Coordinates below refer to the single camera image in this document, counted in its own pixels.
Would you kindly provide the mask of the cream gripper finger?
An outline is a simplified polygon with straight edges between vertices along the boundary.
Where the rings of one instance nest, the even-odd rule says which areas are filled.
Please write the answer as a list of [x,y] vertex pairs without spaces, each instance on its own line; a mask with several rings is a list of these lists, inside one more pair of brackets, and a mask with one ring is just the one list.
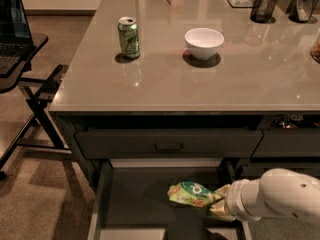
[[228,210],[225,200],[213,203],[209,207],[208,216],[228,222],[232,222],[234,220],[234,216]]

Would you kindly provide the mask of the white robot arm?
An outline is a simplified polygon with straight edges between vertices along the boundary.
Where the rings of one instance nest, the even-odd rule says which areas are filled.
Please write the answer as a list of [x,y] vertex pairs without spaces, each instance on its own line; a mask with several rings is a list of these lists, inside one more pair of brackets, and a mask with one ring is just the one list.
[[225,221],[292,218],[320,225],[320,180],[275,168],[256,180],[237,180],[221,190],[222,199],[209,212]]

